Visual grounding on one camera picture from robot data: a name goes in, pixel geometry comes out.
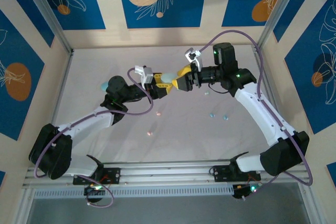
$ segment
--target cable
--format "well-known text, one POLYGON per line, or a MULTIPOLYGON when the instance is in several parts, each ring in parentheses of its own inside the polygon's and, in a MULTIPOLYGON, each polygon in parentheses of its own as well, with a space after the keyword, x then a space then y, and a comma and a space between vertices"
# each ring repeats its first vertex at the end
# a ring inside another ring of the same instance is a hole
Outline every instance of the cable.
MULTIPOLYGON (((150 94, 146 91, 146 90, 144 90, 143 88, 142 88, 142 86, 141 85, 139 85, 132 77, 131 77, 131 75, 130 75, 130 72, 131 71, 134 71, 135 70, 135 68, 131 68, 131 69, 129 69, 128 70, 128 72, 127 72, 127 76, 128 76, 128 78, 139 88, 139 89, 141 89, 146 95, 147 95, 147 97, 148 97, 148 99, 149 99, 149 101, 150 101, 150 107, 149 107, 149 109, 147 109, 146 111, 144 111, 144 112, 140 112, 140 113, 129 113, 129 112, 123 112, 123 111, 119 111, 119 110, 104 110, 104 111, 100 111, 100 112, 98 112, 98 113, 96 113, 96 114, 91 114, 91 115, 87 115, 87 116, 85 116, 84 118, 82 118, 82 119, 80 119, 80 120, 78 120, 77 122, 75 122, 75 123, 73 123, 70 127, 67 127, 67 128, 65 128, 64 130, 62 130, 62 131, 60 131, 58 134, 56 134, 56 136, 54 136, 52 139, 51 139, 51 141, 46 145, 46 147, 43 149, 43 151, 41 152, 41 154, 40 154, 40 156, 38 157, 38 159, 37 159, 37 161, 36 161, 36 164, 35 164, 35 167, 34 167, 34 177, 35 178, 42 178, 42 177, 44 177, 44 176, 46 176, 46 174, 43 174, 43 175, 38 175, 37 174, 37 170, 38 170, 38 167, 39 167, 39 165, 40 165, 40 163, 41 163, 41 160, 42 160, 42 158, 43 158, 43 156, 46 154, 46 152, 48 151, 48 149, 51 147, 51 145, 62 135, 62 134, 64 134, 65 132, 67 132, 68 130, 70 130, 72 127, 74 127, 74 126, 76 126, 76 125, 78 125, 78 124, 80 124, 80 123, 82 123, 82 122, 84 122, 84 121, 86 121, 87 119, 90 119, 90 118, 92 118, 92 117, 94 117, 94 116, 97 116, 97 115, 101 115, 101 114, 105 114, 105 113, 119 113, 119 114, 124 114, 124 115, 145 115, 145 114, 147 114, 148 112, 150 112, 152 109, 153 109, 153 106, 154 106, 154 104, 153 104, 153 99, 152 99, 152 97, 150 96, 150 94)), ((112 204, 113 204, 113 199, 114 199, 114 197, 113 197, 113 194, 112 194, 112 192, 106 187, 106 186, 104 186, 103 184, 101 184, 100 182, 98 182, 98 181, 96 181, 96 180, 94 180, 94 179, 92 179, 92 178, 89 178, 89 177, 87 177, 87 176, 84 176, 84 175, 78 175, 79 177, 82 177, 82 178, 84 178, 84 179, 87 179, 87 180, 89 180, 89 181, 91 181, 91 182, 93 182, 93 183, 96 183, 96 184, 98 184, 98 185, 101 185, 111 196, 112 196, 112 200, 111 200, 111 203, 109 203, 109 204, 107 204, 107 205, 104 205, 104 206, 98 206, 98 205, 93 205, 93 204, 90 204, 91 206, 94 206, 94 207, 98 207, 98 208, 105 208, 105 207, 109 207, 109 206, 111 206, 112 204)))
POLYGON ((210 87, 210 83, 208 83, 208 87, 212 90, 212 91, 214 91, 214 92, 216 92, 216 93, 218 93, 218 94, 227 94, 229 91, 226 91, 226 92, 219 92, 219 91, 216 91, 216 90, 214 90, 213 88, 211 88, 210 87))
MULTIPOLYGON (((259 59, 260 59, 260 75, 259 75, 259 79, 258 79, 258 84, 257 84, 257 94, 258 94, 258 98, 261 100, 263 106, 267 109, 267 111, 272 115, 272 117, 277 121, 277 123, 279 124, 280 127, 283 127, 284 125, 282 124, 282 122, 278 119, 278 117, 273 113, 272 109, 267 105, 267 103, 261 99, 261 90, 260 90, 260 86, 261 86, 261 81, 262 81, 262 75, 264 74, 264 58, 263 58, 263 53, 261 52, 261 49, 259 48, 258 44, 245 32, 243 31, 239 31, 239 30, 227 30, 227 31, 223 31, 219 34, 217 34, 212 40, 210 40, 204 47, 202 47, 200 49, 200 52, 204 51, 208 46, 210 46, 219 36, 223 35, 223 34, 227 34, 227 33, 237 33, 237 34, 242 34, 244 35, 246 38, 248 38, 252 44, 254 45, 254 47, 257 50, 259 59)), ((285 134, 289 137, 289 139, 291 140, 292 144, 294 145, 295 149, 297 150, 300 158, 302 159, 302 162, 304 163, 304 166, 306 167, 307 173, 308 173, 308 177, 309 177, 309 181, 308 182, 304 182, 302 179, 294 176, 293 174, 290 174, 289 172, 285 171, 284 173, 287 174, 288 176, 290 176, 291 178, 295 179, 296 181, 306 185, 306 186, 311 186, 313 184, 313 176, 310 170, 310 167, 308 165, 308 162, 306 160, 306 158, 304 157, 305 155, 302 153, 300 147, 298 146, 298 144, 295 142, 294 138, 291 136, 291 134, 287 131, 284 130, 285 134)), ((271 179, 268 183, 266 184, 270 184, 271 182, 273 182, 278 176, 275 176, 273 179, 271 179)))

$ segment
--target metal grate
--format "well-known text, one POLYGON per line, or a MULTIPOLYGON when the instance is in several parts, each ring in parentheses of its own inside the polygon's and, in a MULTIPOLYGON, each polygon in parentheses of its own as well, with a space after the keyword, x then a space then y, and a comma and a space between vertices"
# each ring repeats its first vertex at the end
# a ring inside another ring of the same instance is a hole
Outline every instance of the metal grate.
MULTIPOLYGON (((153 187, 119 187, 111 189, 115 198, 132 197, 173 197, 173 196, 209 196, 209 195, 233 195, 232 185, 211 186, 153 186, 153 187)), ((64 199, 83 198, 84 189, 56 188, 38 189, 35 191, 35 199, 64 199)), ((99 192, 90 198, 109 198, 105 191, 99 192)))

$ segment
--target white bracket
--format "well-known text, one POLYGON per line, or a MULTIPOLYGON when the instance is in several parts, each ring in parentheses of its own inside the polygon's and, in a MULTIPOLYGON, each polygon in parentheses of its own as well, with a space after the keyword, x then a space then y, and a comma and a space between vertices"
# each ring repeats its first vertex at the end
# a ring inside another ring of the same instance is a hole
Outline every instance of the white bracket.
POLYGON ((146 67, 143 68, 140 66, 135 66, 134 72, 141 75, 140 80, 141 80, 141 86, 143 88, 145 88, 146 83, 147 84, 152 83, 154 74, 151 68, 146 68, 146 67))
POLYGON ((197 65, 198 71, 200 72, 203 67, 201 52, 191 47, 185 52, 185 56, 190 63, 197 65))

